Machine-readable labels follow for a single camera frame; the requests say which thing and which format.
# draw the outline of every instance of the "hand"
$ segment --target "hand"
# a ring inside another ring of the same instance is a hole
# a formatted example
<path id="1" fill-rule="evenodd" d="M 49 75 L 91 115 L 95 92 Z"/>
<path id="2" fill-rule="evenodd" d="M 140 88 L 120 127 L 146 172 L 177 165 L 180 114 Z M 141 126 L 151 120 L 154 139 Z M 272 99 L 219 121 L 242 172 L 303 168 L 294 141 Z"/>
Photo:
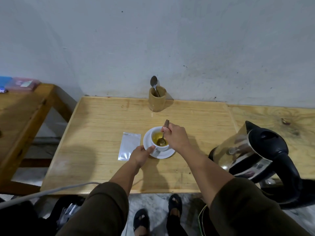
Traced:
<path id="1" fill-rule="evenodd" d="M 144 146 L 138 146 L 129 157 L 129 161 L 135 162 L 136 165 L 140 168 L 147 161 L 149 155 L 154 151 L 155 146 L 148 147 L 147 150 L 144 149 Z"/>
<path id="2" fill-rule="evenodd" d="M 169 123 L 168 128 L 162 127 L 161 131 L 164 132 L 165 139 L 175 151 L 179 152 L 183 147 L 190 146 L 184 127 Z"/>

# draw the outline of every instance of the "person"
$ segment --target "person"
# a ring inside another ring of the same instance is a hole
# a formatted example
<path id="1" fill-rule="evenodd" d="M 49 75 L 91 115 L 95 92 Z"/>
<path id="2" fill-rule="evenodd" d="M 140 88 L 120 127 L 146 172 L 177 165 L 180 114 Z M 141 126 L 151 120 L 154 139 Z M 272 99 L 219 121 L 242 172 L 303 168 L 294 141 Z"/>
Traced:
<path id="1" fill-rule="evenodd" d="M 253 182 L 235 178 L 195 149 L 189 143 L 184 127 L 170 123 L 162 131 L 169 145 L 187 162 L 209 207 L 210 219 L 218 235 L 309 235 L 276 202 L 265 197 Z M 128 195 L 134 176 L 154 148 L 145 150 L 138 146 L 109 182 L 92 190 L 81 209 L 57 235 L 121 235 L 127 222 Z M 180 198 L 173 195 L 169 202 L 169 235 L 186 235 L 179 224 Z M 149 235 L 149 218 L 145 210 L 137 212 L 134 226 L 136 236 Z"/>

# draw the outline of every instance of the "sleeve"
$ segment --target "sleeve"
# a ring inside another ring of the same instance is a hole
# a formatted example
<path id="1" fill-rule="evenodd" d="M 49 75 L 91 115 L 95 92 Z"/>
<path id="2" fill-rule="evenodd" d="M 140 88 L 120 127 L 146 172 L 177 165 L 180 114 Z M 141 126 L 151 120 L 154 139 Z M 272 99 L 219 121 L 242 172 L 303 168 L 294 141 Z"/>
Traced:
<path id="1" fill-rule="evenodd" d="M 57 236 L 121 235 L 128 217 L 129 202 L 124 189 L 113 182 L 95 187 L 81 209 Z"/>
<path id="2" fill-rule="evenodd" d="M 212 201 L 209 214 L 219 235 L 309 235 L 245 178 L 225 184 Z"/>

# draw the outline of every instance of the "black slipper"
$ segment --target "black slipper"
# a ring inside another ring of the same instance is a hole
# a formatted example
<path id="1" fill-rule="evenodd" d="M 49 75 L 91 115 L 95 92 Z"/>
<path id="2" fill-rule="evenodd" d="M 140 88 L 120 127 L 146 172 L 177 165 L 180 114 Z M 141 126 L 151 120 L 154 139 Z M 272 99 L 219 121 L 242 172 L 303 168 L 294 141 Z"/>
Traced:
<path id="1" fill-rule="evenodd" d="M 171 213 L 171 210 L 173 208 L 178 209 L 179 213 L 180 213 L 180 216 L 181 216 L 181 213 L 183 211 L 183 203 L 182 203 L 181 198 L 179 197 L 178 194 L 172 194 L 171 197 L 169 198 L 169 200 L 168 200 L 168 211 L 169 211 L 169 213 L 168 214 Z"/>
<path id="2" fill-rule="evenodd" d="M 134 231 L 139 228 L 139 226 L 144 226 L 148 233 L 150 229 L 150 220 L 148 216 L 148 212 L 146 209 L 138 210 L 134 217 Z"/>

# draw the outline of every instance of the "floor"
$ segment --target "floor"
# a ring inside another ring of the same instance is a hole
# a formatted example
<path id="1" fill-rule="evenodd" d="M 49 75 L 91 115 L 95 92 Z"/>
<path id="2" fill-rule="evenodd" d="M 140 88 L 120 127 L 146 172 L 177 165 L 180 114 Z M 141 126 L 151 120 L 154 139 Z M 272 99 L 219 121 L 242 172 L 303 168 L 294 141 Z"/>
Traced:
<path id="1" fill-rule="evenodd" d="M 27 158 L 52 158 L 57 145 L 33 145 L 30 147 Z M 47 168 L 19 168 L 14 175 L 18 182 L 30 183 L 40 186 L 47 172 Z M 168 213 L 168 199 L 171 194 L 131 194 L 129 196 L 128 223 L 122 233 L 123 236 L 133 235 L 133 218 L 137 210 L 146 208 L 150 218 L 151 235 L 167 235 L 166 219 Z M 183 201 L 183 214 L 181 225 L 188 235 L 200 235 L 197 216 L 202 209 L 203 202 L 196 194 L 180 194 Z M 12 196 L 0 195 L 1 198 L 9 200 Z M 47 218 L 54 207 L 57 199 L 44 197 L 34 199 L 32 202 L 40 217 Z M 315 235 L 315 206 L 295 210 L 285 210 L 298 224 L 304 227 L 310 234 Z"/>

